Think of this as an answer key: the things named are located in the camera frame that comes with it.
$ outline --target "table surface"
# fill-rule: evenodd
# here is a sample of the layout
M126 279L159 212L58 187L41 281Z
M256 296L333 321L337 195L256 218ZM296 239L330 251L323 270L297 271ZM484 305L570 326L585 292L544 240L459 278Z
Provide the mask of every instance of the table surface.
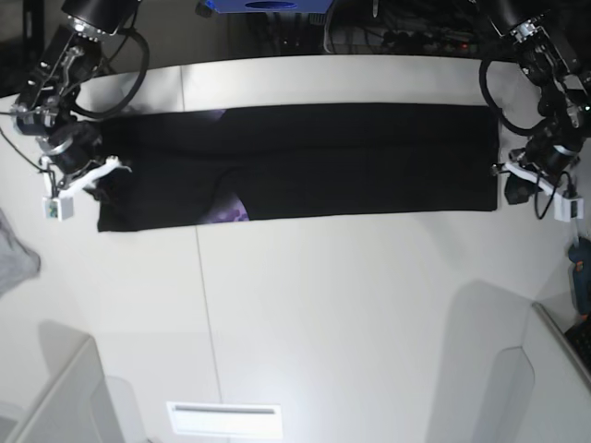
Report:
M477 70L470 60L372 55L175 66L151 71L127 111L484 104ZM78 102L104 109L133 79L95 79ZM517 125L537 121L537 93L515 66L494 64L489 84ZM8 119L0 125L31 158L39 155ZM501 133L505 153L524 142ZM583 195L589 165L584 154ZM537 221L531 205L509 207L501 189L494 213L128 234L98 234L98 204L84 195L74 219L44 220L42 193L41 177L0 140L0 208L43 260L40 278L0 298L0 399L27 408L88 332L148 435L167 443L186 440L172 433L166 401L279 403L288 443L470 441L491 363L522 344L531 301L544 302L563 327L573 317L570 228ZM455 413L449 435L429 440L450 355L462 381Z

